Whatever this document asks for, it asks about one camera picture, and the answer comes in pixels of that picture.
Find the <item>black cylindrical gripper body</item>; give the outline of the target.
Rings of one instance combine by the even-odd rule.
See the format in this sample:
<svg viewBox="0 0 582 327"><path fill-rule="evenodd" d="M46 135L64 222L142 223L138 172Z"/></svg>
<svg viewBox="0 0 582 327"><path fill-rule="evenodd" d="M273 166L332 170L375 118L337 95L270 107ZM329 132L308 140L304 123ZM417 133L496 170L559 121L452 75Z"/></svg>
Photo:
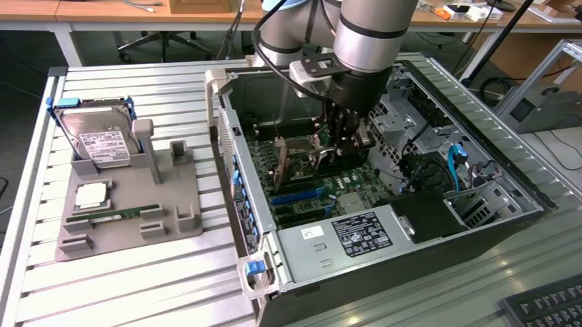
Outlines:
<svg viewBox="0 0 582 327"><path fill-rule="evenodd" d="M341 72L332 76L328 98L340 108L365 117L385 92L388 79L389 68L373 73Z"/></svg>

